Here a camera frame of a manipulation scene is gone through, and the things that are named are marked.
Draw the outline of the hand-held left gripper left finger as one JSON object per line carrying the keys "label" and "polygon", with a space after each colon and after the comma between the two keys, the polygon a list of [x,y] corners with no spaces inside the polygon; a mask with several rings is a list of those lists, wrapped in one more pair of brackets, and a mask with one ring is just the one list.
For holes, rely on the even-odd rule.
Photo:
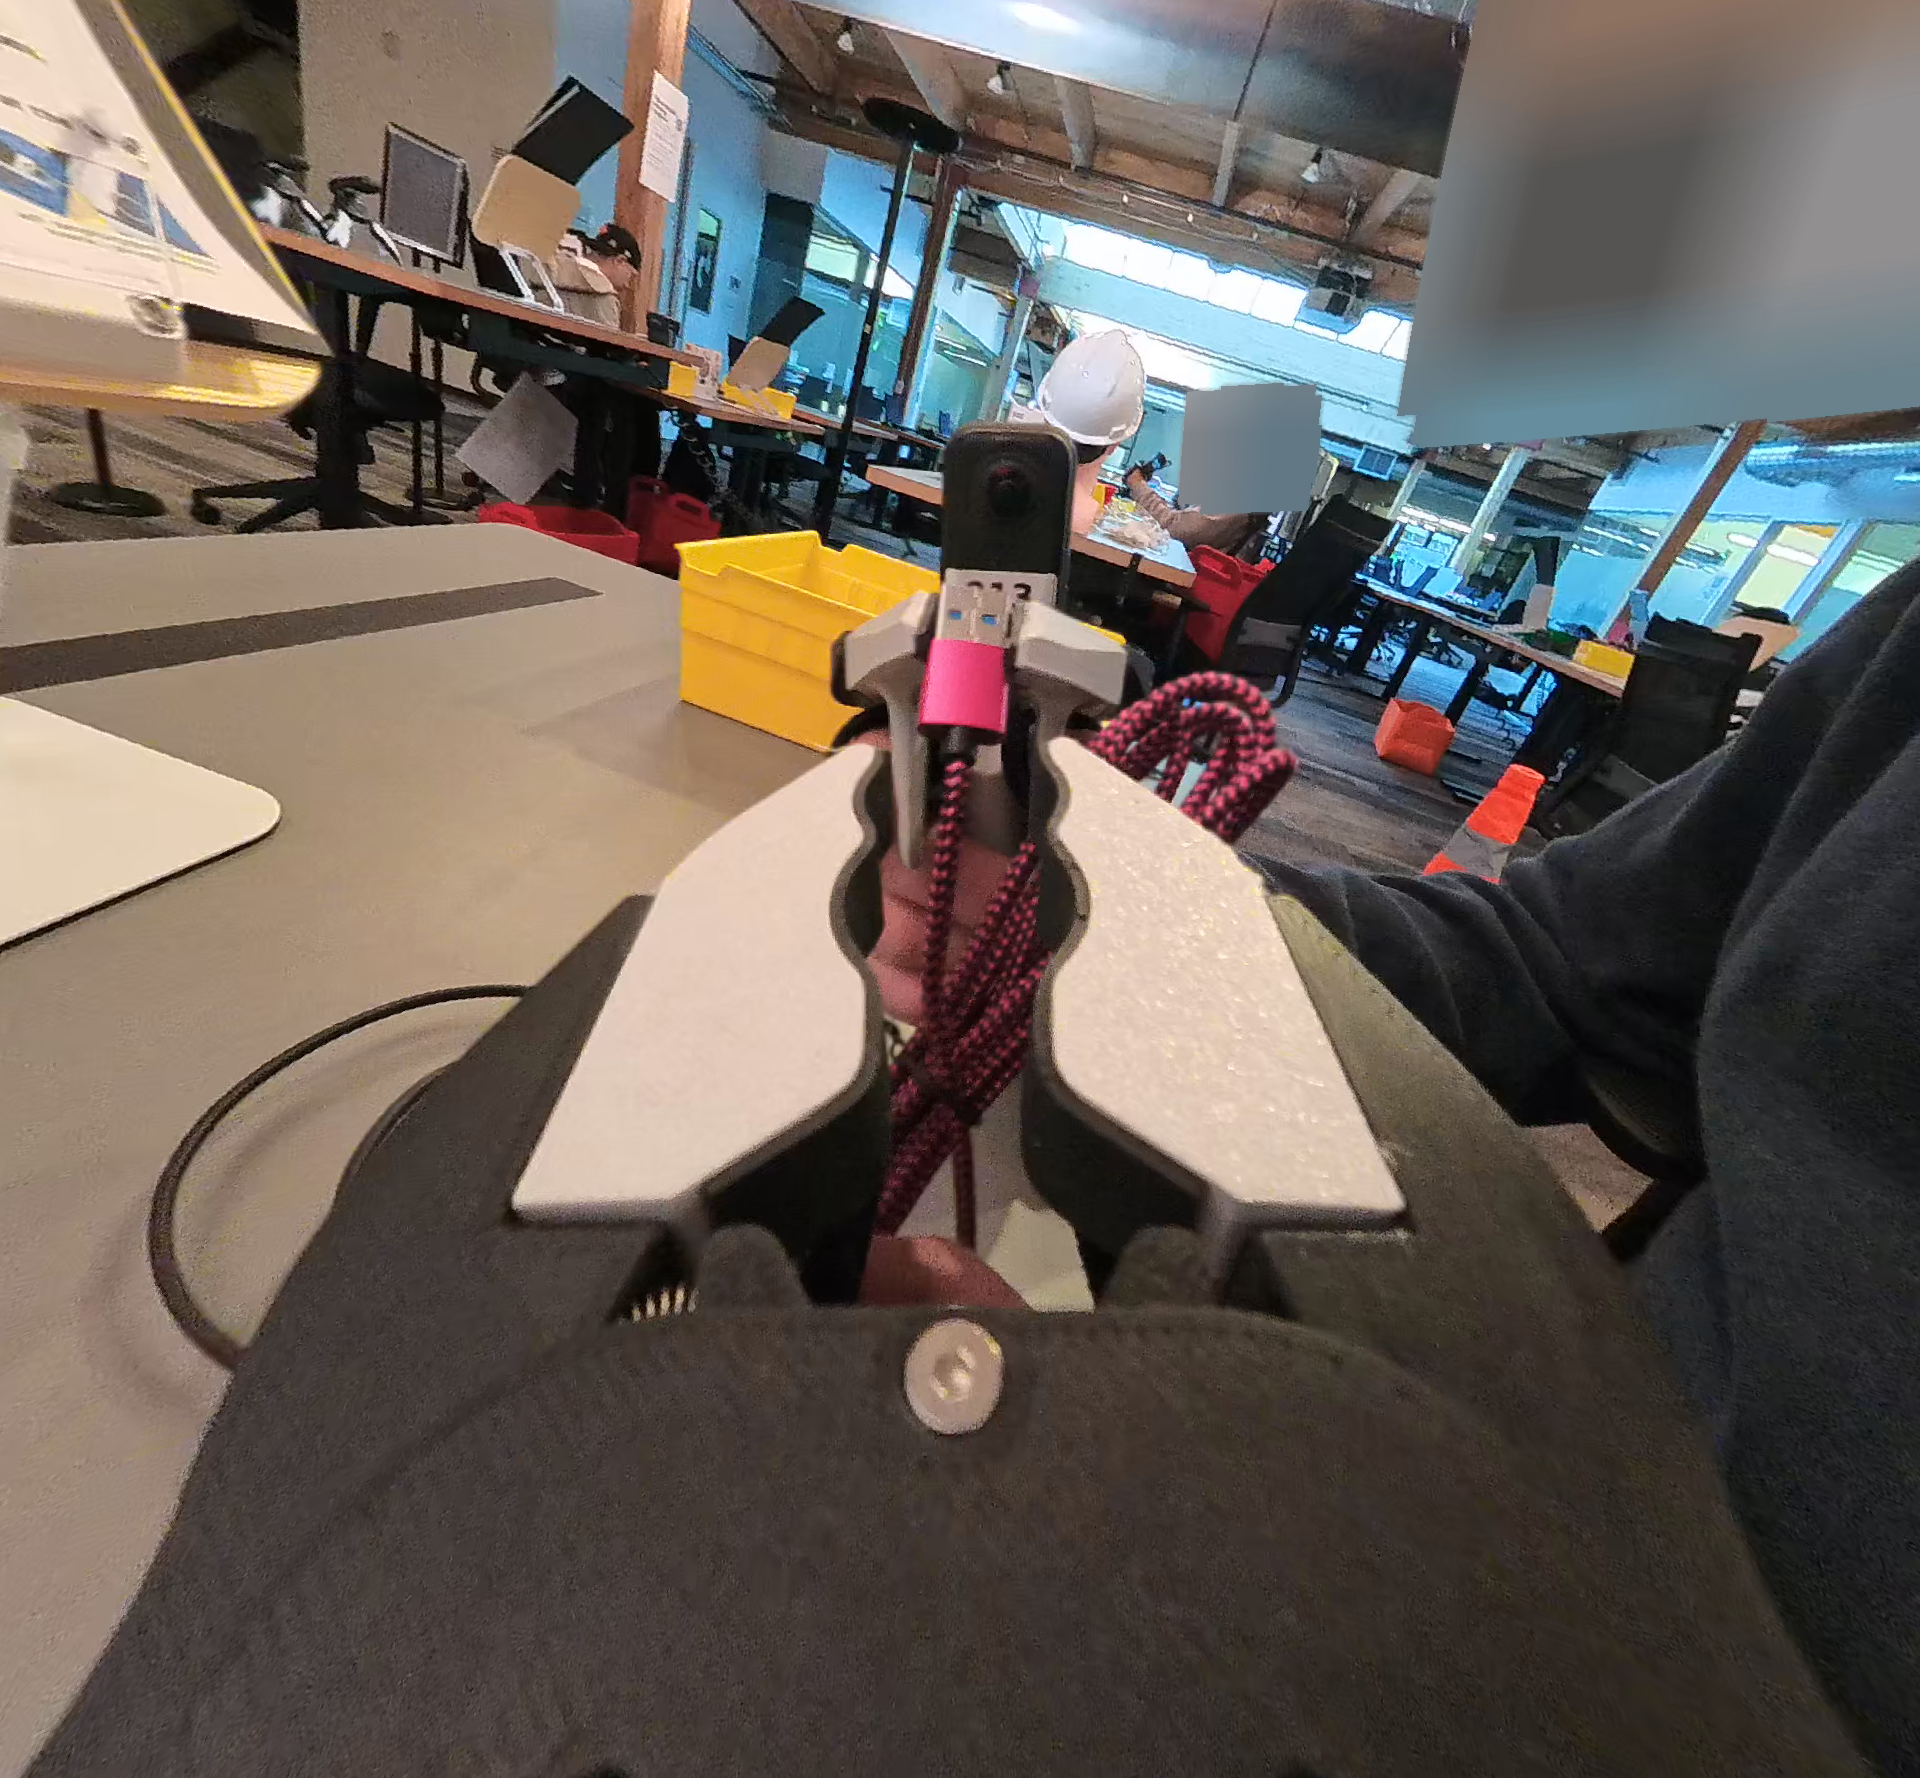
{"label": "hand-held left gripper left finger", "polygon": [[868,965],[892,824],[855,742],[660,884],[511,1190],[528,1224],[751,1224],[816,1247],[870,1212],[890,1148]]}

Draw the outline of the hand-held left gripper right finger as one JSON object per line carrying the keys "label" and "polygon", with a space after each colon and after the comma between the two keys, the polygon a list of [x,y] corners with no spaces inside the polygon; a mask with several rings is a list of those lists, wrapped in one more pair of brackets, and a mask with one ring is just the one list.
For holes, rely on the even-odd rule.
{"label": "hand-held left gripper right finger", "polygon": [[1040,764],[1032,1186],[1103,1253],[1166,1227],[1205,1253],[1396,1230],[1403,1192],[1262,881],[1087,746],[1049,739]]}

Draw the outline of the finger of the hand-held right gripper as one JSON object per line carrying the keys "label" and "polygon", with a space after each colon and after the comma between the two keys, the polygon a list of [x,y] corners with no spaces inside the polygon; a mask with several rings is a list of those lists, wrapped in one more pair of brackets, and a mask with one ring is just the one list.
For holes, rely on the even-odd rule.
{"label": "finger of the hand-held right gripper", "polygon": [[894,853],[920,869],[932,805],[932,742],[921,731],[926,661],[939,596],[910,592],[899,604],[839,634],[830,692],[846,708],[882,713],[890,759]]}
{"label": "finger of the hand-held right gripper", "polygon": [[1064,739],[1078,719],[1122,707],[1129,678],[1125,643],[1052,604],[1018,604],[1018,759]]}

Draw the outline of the yellow plastic bin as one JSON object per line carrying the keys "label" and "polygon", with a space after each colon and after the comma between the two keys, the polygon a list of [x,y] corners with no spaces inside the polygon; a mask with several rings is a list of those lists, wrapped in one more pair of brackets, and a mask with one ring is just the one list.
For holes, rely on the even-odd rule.
{"label": "yellow plastic bin", "polygon": [[828,753],[852,721],[831,692],[834,645],[937,573],[814,533],[684,542],[679,698],[733,724]]}

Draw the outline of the person's right forearm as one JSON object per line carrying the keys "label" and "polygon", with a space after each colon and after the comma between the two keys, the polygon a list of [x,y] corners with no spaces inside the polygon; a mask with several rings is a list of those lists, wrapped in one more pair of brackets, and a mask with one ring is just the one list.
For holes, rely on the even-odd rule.
{"label": "person's right forearm", "polygon": [[1807,865],[1793,809],[1832,827],[1811,761],[1860,666],[1825,638],[1716,759],[1499,881],[1272,865],[1267,882],[1522,1123],[1572,1118],[1586,1067],[1670,1088],[1692,1073],[1705,1141],[1856,1145],[1884,1092],[1818,975],[1830,957],[1763,916]]}

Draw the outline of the person's right hand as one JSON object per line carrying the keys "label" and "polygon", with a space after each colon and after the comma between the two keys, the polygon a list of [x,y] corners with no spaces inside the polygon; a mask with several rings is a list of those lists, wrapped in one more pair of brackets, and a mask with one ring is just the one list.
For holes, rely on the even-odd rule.
{"label": "person's right hand", "polygon": [[[924,979],[932,928],[932,875],[910,870],[887,851],[878,867],[882,927],[870,955],[884,1016],[918,1029],[924,1016]],[[954,879],[952,914],[944,932],[944,972],[954,977],[971,944],[980,916],[971,848],[964,847]]]}

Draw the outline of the white hard hat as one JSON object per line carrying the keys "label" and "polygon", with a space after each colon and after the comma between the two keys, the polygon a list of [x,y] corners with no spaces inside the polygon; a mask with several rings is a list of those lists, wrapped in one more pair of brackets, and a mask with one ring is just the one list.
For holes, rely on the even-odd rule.
{"label": "white hard hat", "polygon": [[1138,435],[1143,394],[1145,366],[1133,339],[1122,326],[1108,326],[1071,339],[1056,354],[1032,408],[1092,463]]}

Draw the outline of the red bin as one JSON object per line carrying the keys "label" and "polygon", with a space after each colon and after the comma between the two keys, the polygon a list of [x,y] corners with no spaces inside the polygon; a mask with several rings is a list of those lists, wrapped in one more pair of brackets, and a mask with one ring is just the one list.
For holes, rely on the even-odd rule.
{"label": "red bin", "polygon": [[722,537],[722,516],[705,498],[679,492],[660,476],[628,480],[623,524],[635,539],[635,566],[676,581],[679,548]]}
{"label": "red bin", "polygon": [[479,524],[517,526],[546,541],[576,550],[594,552],[621,566],[639,565],[639,539],[615,515],[600,508],[557,502],[481,502],[474,520]]}
{"label": "red bin", "polygon": [[1208,544],[1190,544],[1193,571],[1185,592],[1183,638],[1203,663],[1217,663],[1235,614],[1272,573],[1269,560],[1248,562]]}

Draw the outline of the black office chair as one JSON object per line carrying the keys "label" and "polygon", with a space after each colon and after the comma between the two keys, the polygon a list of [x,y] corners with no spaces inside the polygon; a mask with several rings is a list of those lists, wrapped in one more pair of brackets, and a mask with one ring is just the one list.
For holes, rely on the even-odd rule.
{"label": "black office chair", "polygon": [[1330,498],[1230,614],[1190,612],[1183,643],[1212,669],[1264,691],[1279,710],[1291,698],[1316,628],[1328,623],[1391,529],[1384,515]]}
{"label": "black office chair", "polygon": [[1735,625],[1647,618],[1615,710],[1536,803],[1543,840],[1590,833],[1722,746],[1763,645],[1753,625]]}

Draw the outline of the orange traffic cone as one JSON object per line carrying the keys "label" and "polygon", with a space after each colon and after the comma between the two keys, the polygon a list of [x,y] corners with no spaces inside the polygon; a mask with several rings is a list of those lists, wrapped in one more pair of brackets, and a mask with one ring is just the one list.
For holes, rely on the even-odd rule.
{"label": "orange traffic cone", "polygon": [[1510,764],[1423,865],[1425,877],[1468,877],[1496,884],[1543,791],[1543,775]]}

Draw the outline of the grey monitor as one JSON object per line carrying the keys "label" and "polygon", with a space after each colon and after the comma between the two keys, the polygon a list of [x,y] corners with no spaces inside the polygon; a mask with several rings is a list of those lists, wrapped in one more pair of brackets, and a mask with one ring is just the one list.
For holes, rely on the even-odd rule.
{"label": "grey monitor", "polygon": [[460,269],[467,248],[467,162],[400,125],[386,125],[378,227],[396,248]]}

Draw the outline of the wooden post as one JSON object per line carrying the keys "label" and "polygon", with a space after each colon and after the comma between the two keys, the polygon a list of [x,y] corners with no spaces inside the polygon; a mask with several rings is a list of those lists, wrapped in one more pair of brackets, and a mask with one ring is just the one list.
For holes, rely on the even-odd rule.
{"label": "wooden post", "polygon": [[658,306],[666,215],[678,187],[670,180],[660,194],[643,180],[646,123],[655,76],[682,87],[690,14],[691,0],[630,0],[621,108],[633,134],[615,155],[613,222],[635,239],[638,259],[621,297],[623,317],[635,333]]}

